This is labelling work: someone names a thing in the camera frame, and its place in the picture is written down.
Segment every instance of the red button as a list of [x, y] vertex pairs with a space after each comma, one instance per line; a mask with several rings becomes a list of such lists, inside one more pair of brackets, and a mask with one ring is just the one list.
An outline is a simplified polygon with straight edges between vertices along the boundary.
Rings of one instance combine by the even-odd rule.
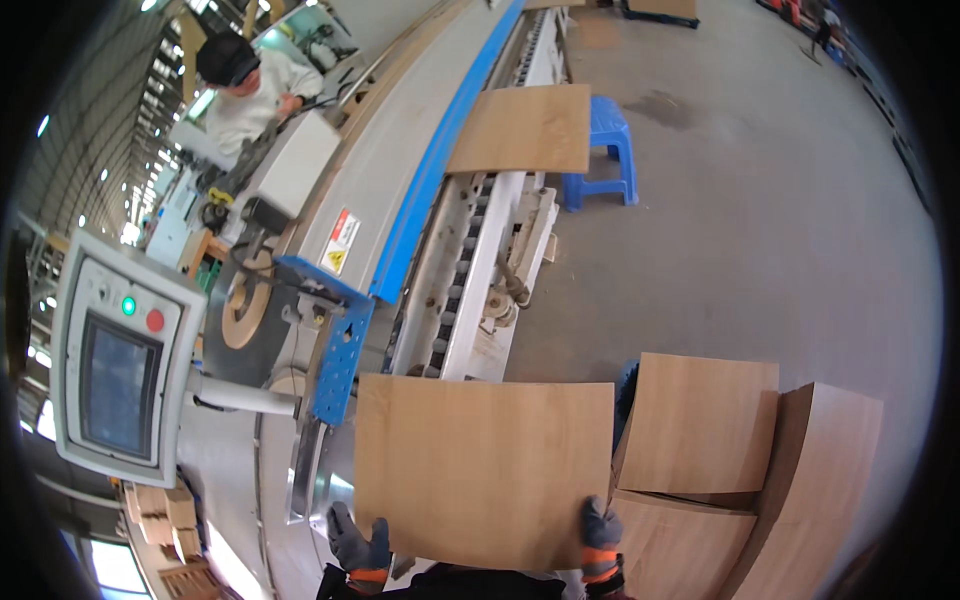
[[147, 313], [147, 328], [152, 333], [157, 333], [163, 328], [163, 313], [154, 309]]

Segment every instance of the edge banding machine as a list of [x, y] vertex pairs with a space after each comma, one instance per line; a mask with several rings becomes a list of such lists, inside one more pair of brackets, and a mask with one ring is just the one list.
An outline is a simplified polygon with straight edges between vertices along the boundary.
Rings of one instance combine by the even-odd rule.
[[[480, 91], [568, 79], [566, 9], [524, 3], [438, 3], [388, 48], [349, 119], [342, 105], [305, 111], [241, 156], [227, 176], [242, 176], [231, 218], [243, 232], [210, 300], [142, 252], [78, 229], [51, 348], [60, 455], [173, 487], [184, 402], [290, 416], [288, 522], [325, 534], [313, 516], [352, 504], [358, 371], [502, 381], [556, 192], [543, 173], [444, 169]], [[208, 144], [188, 133], [170, 137], [194, 152]], [[218, 367], [227, 363], [266, 374], [239, 380]]]

